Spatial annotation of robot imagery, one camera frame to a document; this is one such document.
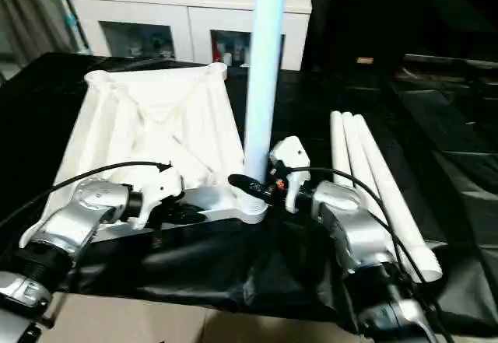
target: black cloth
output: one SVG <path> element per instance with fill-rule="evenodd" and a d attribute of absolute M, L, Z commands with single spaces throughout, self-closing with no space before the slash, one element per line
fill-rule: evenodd
<path fill-rule="evenodd" d="M 188 66 L 157 59 L 46 54 L 0 89 L 3 212 L 49 186 L 78 116 L 83 76 Z M 247 71 L 226 88 L 244 133 Z M 498 159 L 495 86 L 348 81 L 280 72 L 273 139 L 300 138 L 312 166 L 331 166 L 331 110 L 363 114 L 444 276 L 431 285 L 453 334 L 498 334 Z M 5 253 L 38 211 L 0 232 Z M 272 208 L 235 219 L 93 244 L 66 291 L 336 321 L 351 328 L 327 233 L 305 215 Z"/>

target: black table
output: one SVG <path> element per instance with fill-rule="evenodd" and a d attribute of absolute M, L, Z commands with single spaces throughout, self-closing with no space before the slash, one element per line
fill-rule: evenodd
<path fill-rule="evenodd" d="M 190 66 L 156 59 L 47 54 L 0 89 L 3 212 L 50 185 L 86 92 L 83 76 Z M 241 137 L 247 71 L 226 88 Z M 274 144 L 297 135 L 312 166 L 330 166 L 329 114 L 363 114 L 444 276 L 431 285 L 453 334 L 498 334 L 496 86 L 392 82 L 371 75 L 281 72 Z M 0 233 L 0 249 L 39 215 Z M 306 216 L 272 209 L 237 220 L 95 243 L 66 291 L 306 320 L 352 328 L 327 234 Z"/>

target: curtain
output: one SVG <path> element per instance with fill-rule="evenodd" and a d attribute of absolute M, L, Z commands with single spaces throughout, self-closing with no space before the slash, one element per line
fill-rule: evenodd
<path fill-rule="evenodd" d="M 71 51 L 59 0 L 0 0 L 0 28 L 21 66 L 49 51 Z"/>

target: cabinet door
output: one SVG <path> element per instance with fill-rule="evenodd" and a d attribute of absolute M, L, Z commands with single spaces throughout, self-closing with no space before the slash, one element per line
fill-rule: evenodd
<path fill-rule="evenodd" d="M 250 64 L 252 11 L 189 7 L 188 15 L 196 63 L 208 64 L 229 58 L 232 65 Z M 300 70 L 309 18 L 306 14 L 284 14 L 283 69 Z"/>
<path fill-rule="evenodd" d="M 94 55 L 194 61 L 185 6 L 72 0 Z"/>

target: light blue tube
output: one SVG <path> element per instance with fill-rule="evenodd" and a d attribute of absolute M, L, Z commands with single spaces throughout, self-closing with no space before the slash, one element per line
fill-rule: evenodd
<path fill-rule="evenodd" d="M 265 182 L 285 0 L 256 0 L 247 91 L 244 172 Z"/>

